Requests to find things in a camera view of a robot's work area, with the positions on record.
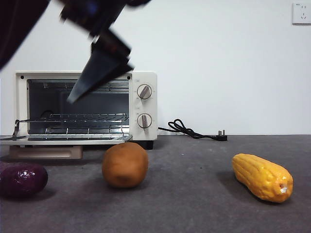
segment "purple eggplant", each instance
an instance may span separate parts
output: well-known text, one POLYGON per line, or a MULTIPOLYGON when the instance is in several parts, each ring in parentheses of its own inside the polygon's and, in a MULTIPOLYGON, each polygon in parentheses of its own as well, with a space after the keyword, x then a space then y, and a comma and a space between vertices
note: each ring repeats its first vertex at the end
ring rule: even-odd
POLYGON ((46 169, 38 164, 0 164, 0 195, 9 198, 30 197, 44 189, 46 169))

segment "wall outlet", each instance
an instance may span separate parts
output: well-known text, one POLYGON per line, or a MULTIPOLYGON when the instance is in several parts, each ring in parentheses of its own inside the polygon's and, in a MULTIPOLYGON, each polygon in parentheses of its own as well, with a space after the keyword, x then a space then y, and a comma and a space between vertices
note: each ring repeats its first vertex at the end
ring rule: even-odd
POLYGON ((293 3, 293 24, 311 24, 311 2, 293 3))

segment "toaster oven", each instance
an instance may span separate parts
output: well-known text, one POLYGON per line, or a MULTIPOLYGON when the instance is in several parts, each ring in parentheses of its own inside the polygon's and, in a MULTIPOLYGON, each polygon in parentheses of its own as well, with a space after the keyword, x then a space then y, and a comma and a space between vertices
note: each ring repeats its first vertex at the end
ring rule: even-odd
POLYGON ((1 139, 12 158, 82 158, 83 145, 126 141, 152 149, 157 139, 153 72, 126 73, 71 104, 80 72, 17 72, 13 135, 1 139))

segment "potato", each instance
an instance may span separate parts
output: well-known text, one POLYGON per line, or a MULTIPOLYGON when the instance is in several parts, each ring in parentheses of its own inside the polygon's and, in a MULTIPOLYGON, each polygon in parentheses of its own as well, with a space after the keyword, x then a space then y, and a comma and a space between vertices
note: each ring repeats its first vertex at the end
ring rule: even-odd
POLYGON ((113 187, 135 187, 144 180, 147 170, 148 154, 137 143, 115 145, 104 155, 103 177, 113 187))
POLYGON ((48 182, 46 169, 37 164, 5 164, 0 168, 0 195, 26 198, 44 189, 48 182))

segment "power cord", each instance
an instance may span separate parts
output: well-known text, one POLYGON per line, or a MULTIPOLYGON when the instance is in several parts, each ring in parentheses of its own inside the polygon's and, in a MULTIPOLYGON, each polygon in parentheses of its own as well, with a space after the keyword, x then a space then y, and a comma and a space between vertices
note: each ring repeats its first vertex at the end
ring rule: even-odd
POLYGON ((228 137, 225 134, 225 131, 218 131, 218 135, 216 136, 211 136, 211 135, 202 135, 199 133, 196 133, 195 131, 193 131, 192 129, 187 129, 184 125, 184 123, 180 120, 180 119, 176 119, 174 120, 174 122, 170 121, 168 123, 168 125, 173 129, 173 130, 169 130, 169 129, 165 129, 165 128, 161 128, 159 127, 159 130, 164 130, 164 131, 169 131, 169 132, 174 132, 174 133, 184 133, 189 135, 190 137, 194 138, 194 139, 200 139, 200 138, 210 138, 216 141, 227 141, 228 137))

